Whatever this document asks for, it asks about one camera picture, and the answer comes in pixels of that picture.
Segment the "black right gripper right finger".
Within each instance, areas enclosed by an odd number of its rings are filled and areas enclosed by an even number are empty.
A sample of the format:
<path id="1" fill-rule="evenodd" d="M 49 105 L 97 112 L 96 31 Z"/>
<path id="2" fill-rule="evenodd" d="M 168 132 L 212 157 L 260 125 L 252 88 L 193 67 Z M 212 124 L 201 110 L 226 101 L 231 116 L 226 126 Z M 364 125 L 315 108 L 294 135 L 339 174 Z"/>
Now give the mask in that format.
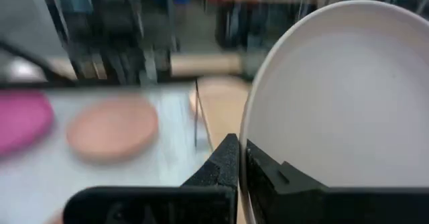
<path id="1" fill-rule="evenodd" d="M 257 224 L 429 224 L 429 188 L 328 187 L 252 142 L 245 155 Z"/>

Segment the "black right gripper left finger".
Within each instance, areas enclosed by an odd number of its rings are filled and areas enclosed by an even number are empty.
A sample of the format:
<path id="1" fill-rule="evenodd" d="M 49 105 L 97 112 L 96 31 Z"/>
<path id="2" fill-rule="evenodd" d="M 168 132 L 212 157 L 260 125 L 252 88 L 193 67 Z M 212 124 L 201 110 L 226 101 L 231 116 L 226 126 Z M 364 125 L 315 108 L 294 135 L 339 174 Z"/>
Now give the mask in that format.
<path id="1" fill-rule="evenodd" d="M 66 203 L 63 224 L 236 224 L 239 140 L 229 133 L 179 187 L 96 186 Z"/>

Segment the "white plate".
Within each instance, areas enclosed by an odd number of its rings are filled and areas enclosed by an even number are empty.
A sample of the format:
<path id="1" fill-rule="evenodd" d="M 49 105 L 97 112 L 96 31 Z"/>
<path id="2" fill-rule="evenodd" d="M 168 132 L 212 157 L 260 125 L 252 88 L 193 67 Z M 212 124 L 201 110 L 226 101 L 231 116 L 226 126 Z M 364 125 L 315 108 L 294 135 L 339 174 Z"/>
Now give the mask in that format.
<path id="1" fill-rule="evenodd" d="M 295 23 L 259 68 L 241 122 L 252 142 L 328 187 L 429 188 L 429 21 L 370 0 Z"/>

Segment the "peach plate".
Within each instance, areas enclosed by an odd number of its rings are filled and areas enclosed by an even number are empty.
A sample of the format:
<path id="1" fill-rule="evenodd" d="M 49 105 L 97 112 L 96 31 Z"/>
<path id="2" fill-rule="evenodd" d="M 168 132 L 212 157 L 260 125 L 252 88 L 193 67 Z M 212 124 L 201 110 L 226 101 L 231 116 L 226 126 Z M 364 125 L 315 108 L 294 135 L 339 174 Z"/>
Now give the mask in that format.
<path id="1" fill-rule="evenodd" d="M 82 110 L 68 125 L 67 142 L 80 158 L 116 162 L 140 154 L 158 134 L 158 114 L 145 98 L 107 99 Z"/>

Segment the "magenta plate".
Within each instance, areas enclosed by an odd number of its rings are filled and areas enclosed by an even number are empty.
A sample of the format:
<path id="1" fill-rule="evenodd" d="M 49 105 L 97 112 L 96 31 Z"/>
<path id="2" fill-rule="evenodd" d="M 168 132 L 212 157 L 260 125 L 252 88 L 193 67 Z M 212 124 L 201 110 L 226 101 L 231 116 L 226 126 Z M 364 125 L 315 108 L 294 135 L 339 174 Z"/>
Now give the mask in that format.
<path id="1" fill-rule="evenodd" d="M 0 91 L 0 156 L 42 139 L 52 128 L 54 112 L 38 91 Z"/>

